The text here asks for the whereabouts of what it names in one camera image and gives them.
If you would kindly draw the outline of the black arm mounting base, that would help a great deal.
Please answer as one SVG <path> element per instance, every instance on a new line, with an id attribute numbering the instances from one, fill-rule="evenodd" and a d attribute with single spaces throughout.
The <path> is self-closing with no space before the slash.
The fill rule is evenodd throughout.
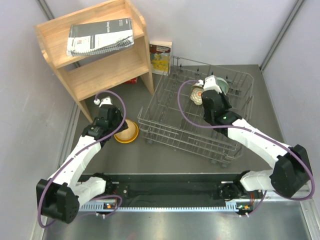
<path id="1" fill-rule="evenodd" d="M 106 180 L 106 193 L 122 197 L 122 207 L 224 207 L 226 202 L 259 200 L 263 194 L 242 190 L 236 173 L 95 173 Z"/>

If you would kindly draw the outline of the beige bird-pattern bowl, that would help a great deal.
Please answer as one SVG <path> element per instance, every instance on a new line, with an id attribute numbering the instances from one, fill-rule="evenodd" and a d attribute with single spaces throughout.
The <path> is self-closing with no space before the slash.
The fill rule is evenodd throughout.
<path id="1" fill-rule="evenodd" d="M 131 120 L 126 119 L 125 122 L 127 123 L 127 129 L 115 134 L 115 137 L 117 137 L 121 141 L 130 140 L 136 132 L 136 127 Z"/>

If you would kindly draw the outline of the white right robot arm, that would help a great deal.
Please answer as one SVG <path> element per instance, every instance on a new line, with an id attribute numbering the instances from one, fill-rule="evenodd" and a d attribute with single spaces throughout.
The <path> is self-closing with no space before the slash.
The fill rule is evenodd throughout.
<path id="1" fill-rule="evenodd" d="M 238 176 L 233 192 L 245 198 L 251 191 L 275 191 L 291 199 L 307 182 L 312 182 L 312 171 L 306 149 L 278 142 L 251 126 L 244 118 L 231 111 L 223 92 L 206 90 L 201 95 L 204 120 L 225 137 L 236 141 L 261 157 L 270 170 L 247 170 Z"/>

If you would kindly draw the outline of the yellow plastic bowl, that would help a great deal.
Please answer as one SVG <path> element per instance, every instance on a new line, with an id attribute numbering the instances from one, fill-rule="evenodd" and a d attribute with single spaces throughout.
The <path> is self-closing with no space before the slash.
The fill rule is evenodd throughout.
<path id="1" fill-rule="evenodd" d="M 115 140 L 118 141 L 119 143 L 122 143 L 122 144 L 128 144 L 128 143 L 133 142 L 133 141 L 138 137 L 138 134 L 139 134 L 139 127 L 138 127 L 138 125 L 137 125 L 135 122 L 133 122 L 133 123 L 134 123 L 134 125 L 135 125 L 135 133 L 134 133 L 134 135 L 133 135 L 133 137 L 132 137 L 131 139 L 129 139 L 129 140 L 120 140 L 120 139 L 118 139 L 117 137 L 115 137 L 115 135 L 114 135 Z"/>

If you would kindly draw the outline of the grey wire dish rack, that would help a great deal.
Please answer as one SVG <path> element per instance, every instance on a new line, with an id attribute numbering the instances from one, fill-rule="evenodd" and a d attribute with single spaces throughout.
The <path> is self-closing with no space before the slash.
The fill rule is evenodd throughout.
<path id="1" fill-rule="evenodd" d="M 242 156 L 244 146 L 214 129 L 196 127 L 186 119 L 206 125 L 204 109 L 190 99 L 191 83 L 210 75 L 226 80 L 232 111 L 249 121 L 253 107 L 253 77 L 242 71 L 172 56 L 170 72 L 163 73 L 146 109 L 138 114 L 139 129 L 148 144 L 155 142 L 207 158 L 228 167 Z"/>

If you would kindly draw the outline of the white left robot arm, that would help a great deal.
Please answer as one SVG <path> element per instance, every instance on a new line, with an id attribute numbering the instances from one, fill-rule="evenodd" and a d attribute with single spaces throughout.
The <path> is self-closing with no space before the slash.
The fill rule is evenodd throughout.
<path id="1" fill-rule="evenodd" d="M 102 174 L 95 174 L 89 180 L 78 180 L 94 156 L 115 134 L 128 129 L 127 110 L 113 104 L 101 103 L 98 116 L 87 125 L 69 156 L 48 179 L 40 179 L 36 185 L 37 221 L 47 228 L 42 217 L 66 224 L 71 223 L 80 208 L 100 195 L 109 198 L 114 191 L 111 183 Z"/>

